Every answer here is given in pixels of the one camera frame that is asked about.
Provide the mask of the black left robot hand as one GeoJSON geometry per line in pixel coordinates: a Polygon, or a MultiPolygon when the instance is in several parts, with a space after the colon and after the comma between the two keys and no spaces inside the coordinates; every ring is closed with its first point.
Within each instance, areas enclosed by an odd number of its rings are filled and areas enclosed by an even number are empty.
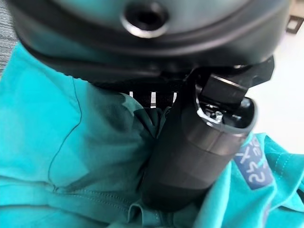
{"type": "Polygon", "coordinates": [[[172,105],[141,195],[173,212],[201,198],[257,121],[287,0],[9,0],[16,35],[48,67],[147,107],[172,105]]]}

